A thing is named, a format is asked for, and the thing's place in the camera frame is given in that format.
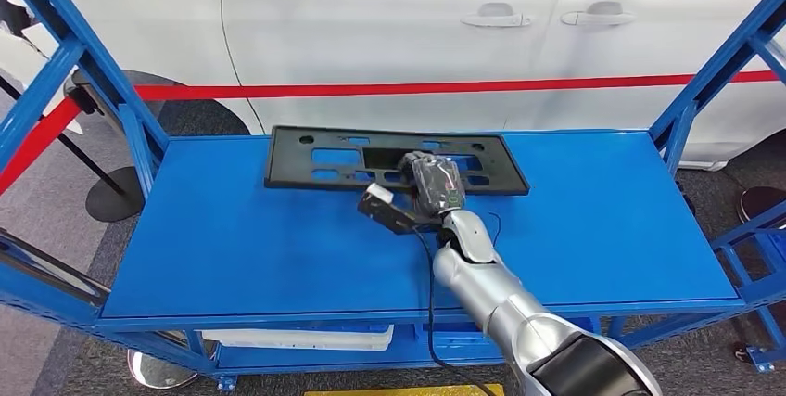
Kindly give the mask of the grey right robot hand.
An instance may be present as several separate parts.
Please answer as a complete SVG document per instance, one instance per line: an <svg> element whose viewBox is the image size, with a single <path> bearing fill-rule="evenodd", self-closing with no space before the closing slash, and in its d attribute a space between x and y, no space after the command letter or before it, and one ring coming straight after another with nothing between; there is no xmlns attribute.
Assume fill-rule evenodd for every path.
<svg viewBox="0 0 786 396"><path fill-rule="evenodd" d="M455 161L446 156L423 151L406 153L399 161L399 170L415 189L415 210L428 217L461 209L465 189Z"/></svg>

